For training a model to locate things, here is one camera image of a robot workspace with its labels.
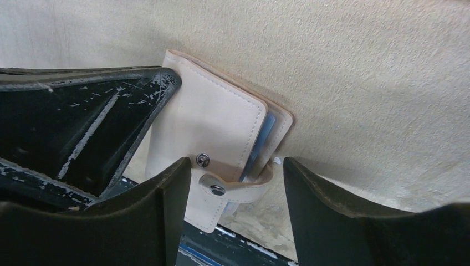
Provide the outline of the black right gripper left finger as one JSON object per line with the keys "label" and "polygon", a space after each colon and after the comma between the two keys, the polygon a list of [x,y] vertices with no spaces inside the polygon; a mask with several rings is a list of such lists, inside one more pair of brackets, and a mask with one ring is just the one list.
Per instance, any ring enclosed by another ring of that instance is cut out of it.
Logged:
{"label": "black right gripper left finger", "polygon": [[175,265],[191,179],[182,157],[82,211],[1,190],[2,265]]}

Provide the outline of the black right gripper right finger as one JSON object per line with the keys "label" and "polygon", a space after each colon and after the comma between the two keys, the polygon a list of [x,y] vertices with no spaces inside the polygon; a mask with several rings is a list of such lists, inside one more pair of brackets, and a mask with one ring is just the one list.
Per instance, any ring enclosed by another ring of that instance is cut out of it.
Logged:
{"label": "black right gripper right finger", "polygon": [[421,213],[387,207],[283,161],[300,265],[468,265],[469,204]]}

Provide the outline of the beige leather card holder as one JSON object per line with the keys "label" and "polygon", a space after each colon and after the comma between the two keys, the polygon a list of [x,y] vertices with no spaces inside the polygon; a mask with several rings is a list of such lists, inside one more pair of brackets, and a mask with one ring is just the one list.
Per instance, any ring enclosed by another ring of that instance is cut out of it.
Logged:
{"label": "beige leather card holder", "polygon": [[145,174],[191,160],[184,219],[211,233],[224,213],[256,201],[273,178],[268,162],[292,114],[203,60],[167,50],[164,67],[182,85],[152,124]]}

